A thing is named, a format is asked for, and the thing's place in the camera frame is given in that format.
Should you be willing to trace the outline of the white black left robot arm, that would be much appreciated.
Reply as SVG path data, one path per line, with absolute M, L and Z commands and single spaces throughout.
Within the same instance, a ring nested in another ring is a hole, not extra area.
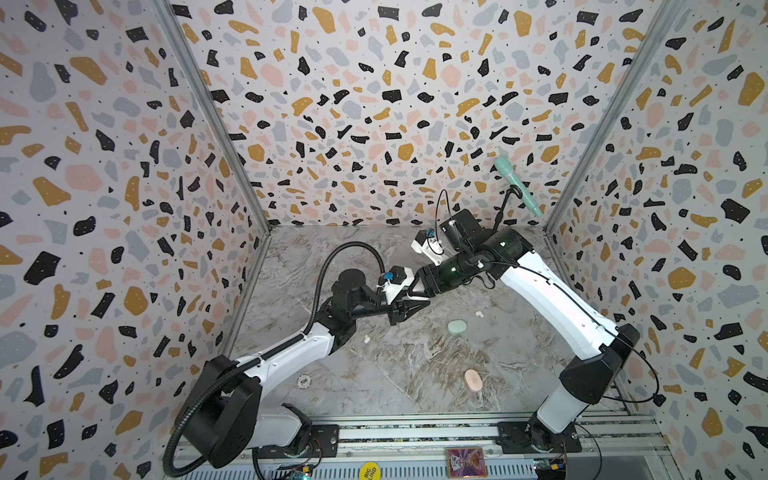
M 237 360 L 219 355 L 204 366 L 175 420 L 163 456 L 165 474 L 181 477 L 205 463 L 221 468 L 249 449 L 303 454 L 311 442 L 311 420 L 291 404 L 264 407 L 262 400 L 307 365 L 339 350 L 355 334 L 358 319 L 385 315 L 397 325 L 429 306 L 436 294 L 408 268 L 392 268 L 375 287 L 361 270 L 343 271 L 312 315 L 309 331 Z

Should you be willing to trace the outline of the pink earbud case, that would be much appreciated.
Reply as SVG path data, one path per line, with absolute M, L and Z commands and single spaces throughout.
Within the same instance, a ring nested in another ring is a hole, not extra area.
M 464 372 L 464 381 L 472 392 L 479 393 L 483 389 L 483 380 L 475 369 L 467 369 Z

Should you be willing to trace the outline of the mint green earbud case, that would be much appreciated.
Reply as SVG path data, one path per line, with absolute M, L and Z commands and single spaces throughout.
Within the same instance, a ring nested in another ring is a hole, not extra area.
M 461 319 L 455 319 L 447 324 L 448 332 L 451 335 L 460 335 L 464 333 L 468 328 L 468 324 Z

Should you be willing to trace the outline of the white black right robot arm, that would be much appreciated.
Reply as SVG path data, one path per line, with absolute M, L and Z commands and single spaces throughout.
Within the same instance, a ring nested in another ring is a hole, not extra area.
M 573 359 L 529 421 L 532 435 L 560 434 L 588 406 L 597 404 L 639 340 L 634 327 L 617 325 L 575 294 L 521 233 L 482 227 L 468 210 L 436 229 L 419 231 L 411 247 L 431 261 L 417 273 L 427 296 L 486 273 L 521 295 L 570 347 Z

